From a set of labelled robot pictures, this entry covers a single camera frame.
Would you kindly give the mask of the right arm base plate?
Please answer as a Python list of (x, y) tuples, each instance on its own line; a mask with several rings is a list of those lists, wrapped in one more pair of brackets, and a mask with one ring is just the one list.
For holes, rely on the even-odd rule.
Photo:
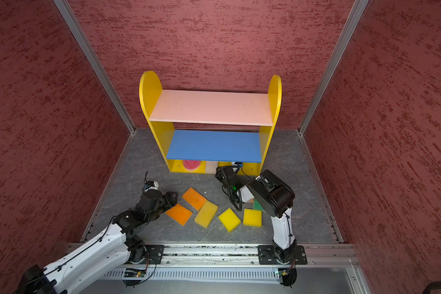
[(257, 249), (261, 265), (307, 265), (305, 248), (300, 245), (285, 250), (275, 245), (259, 245)]

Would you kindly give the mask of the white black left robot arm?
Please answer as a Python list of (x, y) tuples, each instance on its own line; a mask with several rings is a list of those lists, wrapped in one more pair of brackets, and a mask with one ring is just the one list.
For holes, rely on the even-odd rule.
[(135, 208), (111, 218), (97, 236), (59, 260), (27, 269), (18, 294), (79, 294), (110, 270), (130, 263), (160, 264), (163, 246), (147, 246), (140, 231), (178, 203), (176, 192), (145, 191)]

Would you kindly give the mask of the round pink smiley sponge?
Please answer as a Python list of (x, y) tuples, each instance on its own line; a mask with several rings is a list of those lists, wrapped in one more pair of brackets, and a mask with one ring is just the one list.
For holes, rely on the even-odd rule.
[(199, 160), (183, 160), (183, 167), (190, 172), (197, 170), (200, 165), (201, 162)]

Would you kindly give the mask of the white sponge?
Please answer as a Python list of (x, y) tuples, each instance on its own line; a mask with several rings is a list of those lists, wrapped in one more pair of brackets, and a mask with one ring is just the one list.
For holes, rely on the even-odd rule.
[(215, 174), (218, 164), (218, 161), (206, 161), (205, 172), (207, 174)]

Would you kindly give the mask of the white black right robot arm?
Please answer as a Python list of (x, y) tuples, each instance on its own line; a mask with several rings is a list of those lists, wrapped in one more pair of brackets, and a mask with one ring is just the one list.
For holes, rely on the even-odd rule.
[(252, 199), (260, 204), (271, 217), (275, 259), (281, 263), (290, 262), (296, 249), (290, 220), (294, 191), (270, 170), (243, 184), (238, 175), (241, 170), (239, 165), (217, 167), (215, 177), (222, 183), (222, 189), (235, 209), (240, 210)]

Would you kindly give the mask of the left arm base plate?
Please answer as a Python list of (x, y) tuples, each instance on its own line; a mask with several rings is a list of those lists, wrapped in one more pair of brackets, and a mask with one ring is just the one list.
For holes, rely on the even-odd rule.
[(132, 264), (160, 264), (164, 254), (164, 245), (144, 245), (131, 252), (129, 263)]

